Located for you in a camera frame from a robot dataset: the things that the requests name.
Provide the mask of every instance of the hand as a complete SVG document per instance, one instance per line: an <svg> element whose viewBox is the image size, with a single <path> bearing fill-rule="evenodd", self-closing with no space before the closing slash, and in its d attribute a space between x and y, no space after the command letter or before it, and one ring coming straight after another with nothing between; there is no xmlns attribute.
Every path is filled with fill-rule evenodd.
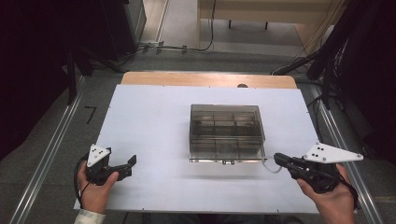
<svg viewBox="0 0 396 224"><path fill-rule="evenodd" d="M78 171L78 183L80 190L83 190L87 184L89 184L87 176L85 175L86 169L87 162L84 161ZM85 210L91 212L104 214L108 201L108 194L111 190L111 187L113 187L114 183L116 183L118 177L119 173L114 172L108 177L106 183L102 186L89 184L81 195L82 207Z"/></svg>
<svg viewBox="0 0 396 224"><path fill-rule="evenodd" d="M347 169L340 164L337 164L337 169L350 184ZM297 179L297 183L303 193L314 201L326 223L354 223L354 199L345 185L339 184L332 192L316 194L302 179Z"/></svg>

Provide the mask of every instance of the metal frame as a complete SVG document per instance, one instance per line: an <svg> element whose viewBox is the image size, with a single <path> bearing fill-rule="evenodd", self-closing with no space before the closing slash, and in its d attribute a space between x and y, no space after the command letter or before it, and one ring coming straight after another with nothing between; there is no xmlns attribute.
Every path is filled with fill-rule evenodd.
<svg viewBox="0 0 396 224"><path fill-rule="evenodd" d="M44 152L43 157L41 158L40 163L37 165L35 169L35 173L30 179L26 189L24 190L20 202L9 221L10 224L21 224L24 223L26 218L29 215L30 209L32 208L33 203L35 202L35 198L40 191L40 188L46 178L46 175L50 169L50 166L55 158L56 153L58 152L58 148L64 139L64 134L67 131L67 128L72 120L79 101L81 100L81 93L83 88L85 87L85 77L81 76L78 82L78 95L76 99L73 101L71 105L68 105L64 114L61 118L61 121L56 128L54 135L49 141L49 145L47 146L46 151Z"/></svg>

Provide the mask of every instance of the white table surface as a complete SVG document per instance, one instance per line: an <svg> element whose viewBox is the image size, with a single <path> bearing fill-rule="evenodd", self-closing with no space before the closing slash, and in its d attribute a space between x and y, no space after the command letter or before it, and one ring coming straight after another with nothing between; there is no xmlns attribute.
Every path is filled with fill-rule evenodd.
<svg viewBox="0 0 396 224"><path fill-rule="evenodd" d="M287 169L260 163L190 162L191 104L258 105L266 156L301 157L318 140L300 90L119 85L97 140L110 165L133 155L107 209L183 213L317 213ZM277 169L273 160L266 162Z"/></svg>

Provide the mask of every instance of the black cable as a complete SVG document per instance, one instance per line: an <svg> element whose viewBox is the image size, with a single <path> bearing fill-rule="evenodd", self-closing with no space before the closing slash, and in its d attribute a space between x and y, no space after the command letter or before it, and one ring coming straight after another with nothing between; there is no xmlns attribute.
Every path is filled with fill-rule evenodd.
<svg viewBox="0 0 396 224"><path fill-rule="evenodd" d="M315 98L313 101L309 102L309 103L306 105L306 107L311 106L314 102L316 102L316 101L318 101L318 100L320 100L320 96L318 96L317 98Z"/></svg>
<svg viewBox="0 0 396 224"><path fill-rule="evenodd" d="M125 61L123 61L122 63L117 64L117 66L120 67L120 66L125 65L126 63L129 62L129 60L131 60L131 58L132 58L133 56L135 56L136 54L139 54L139 53L144 52L144 49L145 49L145 48L137 48L137 50L136 50L135 53L131 53L131 54L127 54L127 55L123 56L122 58L125 58L125 57L128 57L128 58L127 58ZM98 65L98 64L94 64L94 63L92 64L92 67L93 67L94 69L107 69L106 66L101 66L101 65Z"/></svg>
<svg viewBox="0 0 396 224"><path fill-rule="evenodd" d="M323 136L322 136L321 131L320 131L319 118L318 118L319 104L320 104L320 100L317 100L316 105L317 105L318 108L316 108L315 105L312 105L312 109L314 110L315 122L316 122L317 133L318 133L318 139L319 139L319 142L323 142Z"/></svg>
<svg viewBox="0 0 396 224"><path fill-rule="evenodd" d="M78 192L78 170L80 165L82 164L83 161L87 161L88 157L89 157L89 153L87 152L83 157L81 157L75 167L75 172L74 172L74 188L75 188L75 194L76 194L76 198L78 199L78 202L82 208L82 202L81 202L81 196L79 195Z"/></svg>
<svg viewBox="0 0 396 224"><path fill-rule="evenodd" d="M84 193L85 189L86 189L90 184L91 184L91 183L88 182L88 183L85 185L84 189L82 189L81 193L79 194L79 197L80 197L81 199L82 199L82 194Z"/></svg>
<svg viewBox="0 0 396 224"><path fill-rule="evenodd" d="M128 215L129 215L129 212L126 212L126 213L125 213L125 216L124 216L124 219L123 219L123 221L122 221L122 224L125 224L126 219L128 218Z"/></svg>
<svg viewBox="0 0 396 224"><path fill-rule="evenodd" d="M139 54L139 53L143 53L143 52L145 52L146 49L177 49L177 50L191 50L191 51L198 51L198 52L207 51L207 50L213 45L213 40L214 40L214 28L213 28L214 25L213 25L213 21L214 21L214 19L215 19L216 2L217 2L217 0L215 0L214 3L213 3L212 16L211 16L211 19L210 19L210 27L209 27L209 28L210 28L210 33L211 33L210 43L209 43L209 45L208 45L205 49L185 49L185 48L175 47L175 46L151 46L151 47L149 47L149 48L146 48L147 45L142 45L142 46L144 46L144 48L138 49L138 50L140 50L140 51L137 51L137 52L135 52L135 53L132 53L132 54L130 54L130 55L127 55L128 58L127 58L124 62L118 64L117 66L123 66L123 65L125 65L126 63L129 62L129 60L131 60L131 58L132 58L134 55ZM106 69L106 67L105 67L105 66L103 66L103 67L97 67L97 69Z"/></svg>
<svg viewBox="0 0 396 224"><path fill-rule="evenodd" d="M298 74L302 74L301 72L299 72L299 71L297 70L297 68L294 69L294 71L296 71Z"/></svg>
<svg viewBox="0 0 396 224"><path fill-rule="evenodd" d="M354 209L357 209L357 208L358 208L359 194L358 194L358 192L356 191L356 189L353 188L352 185L350 185L349 183L347 183L347 181L344 179L344 177L343 177L341 174L339 174L339 176L333 176L333 175L329 175L329 174L324 173L324 172L321 172L321 171L316 171L316 174L321 175L321 176L324 176L324 177L327 177L327 178L330 178L330 179L335 180L335 181L337 181L338 183L341 183L341 184L343 184L344 186L346 186L346 187L349 189L349 191L350 191L350 193L352 194L352 196L353 196L353 207L354 207Z"/></svg>
<svg viewBox="0 0 396 224"><path fill-rule="evenodd" d="M320 84L320 83L314 82L314 81L296 80L296 83L309 84L309 85L315 85L315 86L320 86L320 87L323 86L323 84Z"/></svg>
<svg viewBox="0 0 396 224"><path fill-rule="evenodd" d="M326 18L329 16L329 11L330 11L331 6L332 6L332 1L331 1L330 5L329 5L329 7L328 7L328 9L327 9L326 17L322 20L322 22L320 23L320 26L318 27L318 29L321 27L321 25L323 24L323 22L324 22L324 21L326 20ZM337 7L335 8L333 14L330 16L330 19L329 19L329 21L327 22L326 26L329 26L330 22L332 21L332 18L333 18L334 15L335 15L335 12L337 11L337 9L338 9L340 6L341 6L341 2L338 3L338 5L337 5ZM318 29L314 32L314 34L312 35L312 38L313 38L313 36L315 36L315 34L317 33ZM323 36L323 35L326 33L326 31L327 31L327 30L324 30L320 36ZM284 66L282 66L282 67L280 67L280 68L287 67L287 66L290 66L291 64L294 64L294 62L295 62L296 60L300 59L300 57L298 57L298 56L301 55L301 54L302 54L309 46L311 46L316 40L318 40L318 39L319 39L319 36L318 36L317 38L315 38L315 39L312 39L312 38L311 38L311 40L307 43L307 45L306 45L299 53L297 53L297 54L290 60L290 62L289 62L287 65L284 65Z"/></svg>
<svg viewBox="0 0 396 224"><path fill-rule="evenodd" d="M298 223L298 224L304 224L302 220L300 220L297 217L287 217L285 220L283 220L282 224L289 224L289 223Z"/></svg>
<svg viewBox="0 0 396 224"><path fill-rule="evenodd" d="M340 64L341 64L342 58L344 56L344 50L345 50L346 47L347 47L347 41L346 41L346 43L344 43L344 45L335 54L334 79L335 79L335 83L336 84L338 84L339 78L341 77Z"/></svg>

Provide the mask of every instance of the sleeve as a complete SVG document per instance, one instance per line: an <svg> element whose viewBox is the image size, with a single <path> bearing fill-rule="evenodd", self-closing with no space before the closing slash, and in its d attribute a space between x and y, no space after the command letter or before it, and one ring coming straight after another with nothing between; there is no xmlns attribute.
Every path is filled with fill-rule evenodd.
<svg viewBox="0 0 396 224"><path fill-rule="evenodd" d="M75 224L102 224L105 217L106 215L81 209L76 217Z"/></svg>

